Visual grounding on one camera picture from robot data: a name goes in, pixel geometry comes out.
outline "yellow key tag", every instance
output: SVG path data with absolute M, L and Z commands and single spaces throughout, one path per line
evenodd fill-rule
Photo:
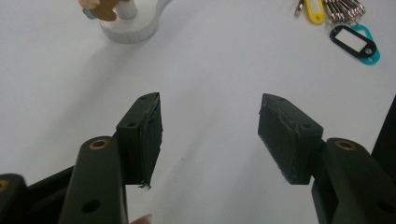
M 322 0 L 305 0 L 309 20 L 314 24 L 322 24 L 325 19 Z

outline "black key tag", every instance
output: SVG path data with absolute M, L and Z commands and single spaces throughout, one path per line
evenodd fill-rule
M 369 58 L 376 52 L 374 41 L 345 25 L 336 26 L 330 33 L 330 39 L 357 58 Z

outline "teal key tag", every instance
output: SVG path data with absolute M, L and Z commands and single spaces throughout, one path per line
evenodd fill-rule
M 352 30 L 358 32 L 361 35 L 364 35 L 365 37 L 367 37 L 368 39 L 373 40 L 373 37 L 370 34 L 369 29 L 367 29 L 367 27 L 363 26 L 363 25 L 352 25 L 350 28 L 352 28 Z M 359 60 L 361 60 L 362 63 L 365 64 L 375 64 L 379 61 L 379 58 L 381 57 L 381 55 L 379 54 L 379 50 L 377 49 L 375 54 L 368 57 L 368 58 L 359 58 Z

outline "finger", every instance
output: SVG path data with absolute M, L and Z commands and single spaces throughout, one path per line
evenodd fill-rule
M 131 224 L 151 224 L 151 214 L 143 216 L 133 221 Z

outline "white table surface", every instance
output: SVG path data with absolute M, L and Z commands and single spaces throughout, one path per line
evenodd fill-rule
M 324 139 L 371 151 L 396 93 L 396 1 L 361 2 L 374 66 L 335 46 L 329 25 L 295 19 L 296 0 L 173 0 L 133 46 L 107 39 L 75 0 L 2 0 L 0 173 L 31 185 L 62 171 L 158 91 L 162 151 L 153 188 L 128 187 L 130 219 L 318 223 L 311 185 L 289 185 L 257 135 L 261 99 L 285 97 Z

